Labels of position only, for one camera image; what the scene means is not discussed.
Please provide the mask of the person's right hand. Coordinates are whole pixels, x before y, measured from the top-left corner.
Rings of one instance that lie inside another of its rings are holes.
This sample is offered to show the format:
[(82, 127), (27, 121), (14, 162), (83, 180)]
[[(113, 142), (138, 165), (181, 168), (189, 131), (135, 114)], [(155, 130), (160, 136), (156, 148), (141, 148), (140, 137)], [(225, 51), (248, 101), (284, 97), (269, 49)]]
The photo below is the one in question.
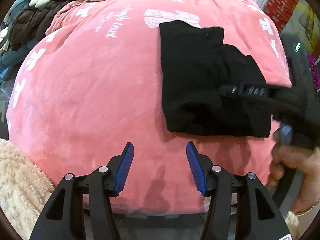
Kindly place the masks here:
[(319, 147), (310, 150), (282, 145), (279, 136), (278, 129), (273, 134), (276, 144), (271, 152), (272, 162), (266, 188), (270, 190), (278, 185), (285, 174), (283, 166), (301, 171), (304, 180), (291, 211), (297, 214), (305, 213), (319, 203)]

